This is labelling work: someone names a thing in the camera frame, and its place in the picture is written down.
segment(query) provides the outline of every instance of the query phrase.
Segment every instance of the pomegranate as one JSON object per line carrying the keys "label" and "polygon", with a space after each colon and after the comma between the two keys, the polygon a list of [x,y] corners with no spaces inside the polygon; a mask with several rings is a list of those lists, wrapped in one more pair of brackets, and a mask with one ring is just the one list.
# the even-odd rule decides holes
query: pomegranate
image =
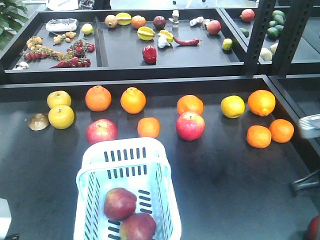
{"label": "pomegranate", "polygon": [[221,30],[221,23],[218,20],[212,20],[206,25],[206,29],[210,34],[218,34]]}
{"label": "pomegranate", "polygon": [[118,19],[115,15],[108,15],[105,17],[104,23],[108,28],[113,29],[118,25]]}
{"label": "pomegranate", "polygon": [[255,18],[255,12],[252,9],[247,8],[242,11],[240,18],[242,21],[250,23]]}

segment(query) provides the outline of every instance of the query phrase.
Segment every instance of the basket handle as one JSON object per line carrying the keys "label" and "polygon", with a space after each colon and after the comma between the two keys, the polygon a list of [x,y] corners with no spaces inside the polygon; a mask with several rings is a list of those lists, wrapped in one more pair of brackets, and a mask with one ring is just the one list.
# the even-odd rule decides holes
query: basket handle
{"label": "basket handle", "polygon": [[161,164],[164,166],[164,171],[167,171],[168,179],[165,179],[166,181],[166,188],[167,190],[170,188],[170,179],[171,179],[171,167],[168,162],[168,160],[163,160],[159,158],[140,158],[140,159],[130,159],[130,160],[122,160],[122,161],[112,161],[112,162],[95,162],[91,163],[90,165],[83,166],[76,175],[76,185],[78,188],[78,192],[81,195],[82,201],[86,199],[83,191],[81,189],[85,188],[88,184],[88,180],[85,177],[87,174],[92,172],[98,172],[98,171],[106,171],[106,170],[112,170],[115,168],[129,168],[129,167],[136,167],[136,166],[142,166],[146,164]]}

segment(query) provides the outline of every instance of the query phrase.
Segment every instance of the white device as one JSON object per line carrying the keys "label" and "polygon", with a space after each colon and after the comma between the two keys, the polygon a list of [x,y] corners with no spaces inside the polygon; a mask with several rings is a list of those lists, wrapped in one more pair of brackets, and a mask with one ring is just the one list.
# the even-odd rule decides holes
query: white device
{"label": "white device", "polygon": [[74,18],[52,19],[47,22],[45,28],[49,32],[69,32],[77,30],[78,23]]}

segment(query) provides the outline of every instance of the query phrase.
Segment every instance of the apple in basket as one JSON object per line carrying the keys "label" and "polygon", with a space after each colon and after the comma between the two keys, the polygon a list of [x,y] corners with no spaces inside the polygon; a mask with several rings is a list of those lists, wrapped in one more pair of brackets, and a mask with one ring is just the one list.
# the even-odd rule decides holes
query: apple in basket
{"label": "apple in basket", "polygon": [[86,129],[86,139],[92,144],[118,138],[117,126],[109,119],[99,119],[91,123]]}
{"label": "apple in basket", "polygon": [[135,213],[137,196],[123,187],[109,190],[105,195],[104,214],[111,220],[122,221]]}
{"label": "apple in basket", "polygon": [[121,240],[152,240],[156,234],[156,221],[146,213],[139,212],[129,216],[120,226]]}

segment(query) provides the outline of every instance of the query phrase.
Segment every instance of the red chili pepper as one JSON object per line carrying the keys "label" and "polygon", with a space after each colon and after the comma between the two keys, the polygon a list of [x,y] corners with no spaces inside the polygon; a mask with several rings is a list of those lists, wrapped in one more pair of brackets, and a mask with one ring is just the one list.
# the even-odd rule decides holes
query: red chili pepper
{"label": "red chili pepper", "polygon": [[184,46],[188,46],[188,45],[196,45],[198,44],[201,40],[199,38],[194,38],[194,39],[191,39],[191,40],[179,40],[177,38],[173,38],[173,40],[177,43],[177,44],[180,44],[180,45],[184,45]]}
{"label": "red chili pepper", "polygon": [[147,64],[155,64],[157,61],[157,50],[152,45],[145,46],[142,49],[142,56]]}

